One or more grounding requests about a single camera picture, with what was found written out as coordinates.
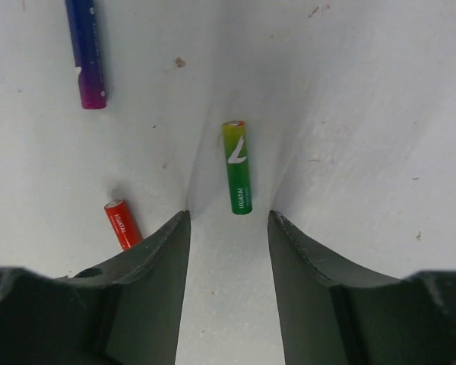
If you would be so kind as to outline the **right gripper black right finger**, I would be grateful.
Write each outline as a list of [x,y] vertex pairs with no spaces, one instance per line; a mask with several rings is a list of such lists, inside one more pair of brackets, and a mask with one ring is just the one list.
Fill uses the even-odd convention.
[[456,271],[397,279],[268,216],[288,364],[456,364]]

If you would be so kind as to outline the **blue battery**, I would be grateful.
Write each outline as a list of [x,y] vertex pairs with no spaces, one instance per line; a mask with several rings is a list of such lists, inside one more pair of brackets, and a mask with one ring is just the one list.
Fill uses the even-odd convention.
[[75,71],[85,110],[106,108],[106,88],[94,1],[66,0]]

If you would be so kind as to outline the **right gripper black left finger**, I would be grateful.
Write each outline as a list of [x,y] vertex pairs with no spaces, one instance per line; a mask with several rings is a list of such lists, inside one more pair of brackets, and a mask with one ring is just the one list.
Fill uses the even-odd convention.
[[191,218],[72,278],[0,267],[0,364],[173,364]]

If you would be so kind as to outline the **green battery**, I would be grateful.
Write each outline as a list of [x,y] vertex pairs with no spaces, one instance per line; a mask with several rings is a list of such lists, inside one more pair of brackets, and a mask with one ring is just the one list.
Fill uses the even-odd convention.
[[232,212],[249,214],[252,211],[252,192],[245,123],[240,120],[225,122],[222,137]]

